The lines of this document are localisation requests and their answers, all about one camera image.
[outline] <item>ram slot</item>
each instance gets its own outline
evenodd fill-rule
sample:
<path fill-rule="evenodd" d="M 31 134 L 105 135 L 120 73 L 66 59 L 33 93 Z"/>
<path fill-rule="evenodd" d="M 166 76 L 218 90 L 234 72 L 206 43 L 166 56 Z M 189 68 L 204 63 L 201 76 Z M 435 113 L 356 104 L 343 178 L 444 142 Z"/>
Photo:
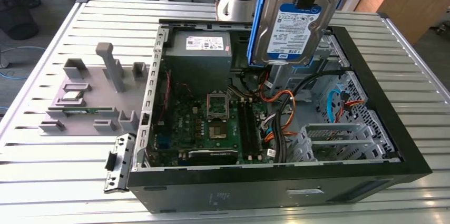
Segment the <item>ram slot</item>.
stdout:
<path fill-rule="evenodd" d="M 237 117 L 238 117 L 241 154 L 244 159 L 250 159 L 252 157 L 256 157 L 258 153 L 258 144 L 256 136 L 253 109 L 249 103 L 238 103 Z"/>

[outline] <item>hard drive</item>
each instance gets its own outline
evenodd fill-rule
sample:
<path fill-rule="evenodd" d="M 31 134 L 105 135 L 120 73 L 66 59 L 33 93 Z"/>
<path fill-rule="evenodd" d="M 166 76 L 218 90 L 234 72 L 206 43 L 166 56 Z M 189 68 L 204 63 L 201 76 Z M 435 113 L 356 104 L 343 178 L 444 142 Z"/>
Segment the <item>hard drive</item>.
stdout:
<path fill-rule="evenodd" d="M 252 65 L 309 64 L 339 0 L 315 0 L 309 9 L 296 9 L 293 0 L 262 0 L 256 5 L 246 57 Z"/>

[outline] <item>motherboard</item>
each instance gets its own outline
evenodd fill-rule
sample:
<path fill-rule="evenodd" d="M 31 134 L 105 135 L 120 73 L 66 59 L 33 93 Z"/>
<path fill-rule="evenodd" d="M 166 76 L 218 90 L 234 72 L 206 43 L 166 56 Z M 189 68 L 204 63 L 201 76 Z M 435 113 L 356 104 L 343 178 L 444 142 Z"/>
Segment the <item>motherboard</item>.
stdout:
<path fill-rule="evenodd" d="M 156 135 L 157 166 L 265 163 L 257 126 L 265 116 L 258 101 L 230 100 L 212 93 L 201 100 L 174 101 L 169 128 Z"/>

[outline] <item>slotted metal workbench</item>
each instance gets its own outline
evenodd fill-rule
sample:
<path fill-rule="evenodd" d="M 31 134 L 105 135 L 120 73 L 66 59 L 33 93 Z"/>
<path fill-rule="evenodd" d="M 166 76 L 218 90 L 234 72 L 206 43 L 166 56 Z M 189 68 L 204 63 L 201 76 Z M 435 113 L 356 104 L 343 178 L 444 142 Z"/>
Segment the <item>slotted metal workbench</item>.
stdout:
<path fill-rule="evenodd" d="M 114 137 L 41 137 L 37 125 L 64 79 L 62 64 L 101 65 L 97 42 L 122 65 L 152 64 L 158 18 L 214 19 L 210 4 L 130 0 L 76 3 L 0 124 L 2 223 L 447 223 L 450 219 L 448 92 L 388 20 L 336 13 L 424 155 L 432 174 L 349 205 L 150 215 L 130 193 L 102 194 Z M 6 217 L 18 220 L 3 221 Z"/>

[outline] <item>sticker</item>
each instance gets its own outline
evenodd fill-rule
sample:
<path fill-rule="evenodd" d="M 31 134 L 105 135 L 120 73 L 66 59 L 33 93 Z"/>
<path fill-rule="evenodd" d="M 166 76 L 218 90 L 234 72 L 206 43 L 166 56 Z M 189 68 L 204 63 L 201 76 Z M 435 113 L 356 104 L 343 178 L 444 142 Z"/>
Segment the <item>sticker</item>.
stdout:
<path fill-rule="evenodd" d="M 316 21 L 320 11 L 319 6 L 300 10 L 293 4 L 281 4 L 266 47 L 269 57 L 273 59 L 297 58 L 311 36 L 308 26 Z"/>
<path fill-rule="evenodd" d="M 222 38 L 189 36 L 185 39 L 185 50 L 222 50 Z"/>
<path fill-rule="evenodd" d="M 288 195 L 323 193 L 320 189 L 287 190 Z"/>
<path fill-rule="evenodd" d="M 270 82 L 268 82 L 268 81 L 264 82 L 264 85 L 265 85 L 269 89 L 270 89 L 272 86 L 273 86 L 273 84 L 272 84 Z"/>
<path fill-rule="evenodd" d="M 274 158 L 276 151 L 272 149 L 266 149 L 266 156 Z"/>
<path fill-rule="evenodd" d="M 68 110 L 68 111 L 64 111 L 65 114 L 86 114 L 86 111 L 82 111 L 82 110 Z"/>

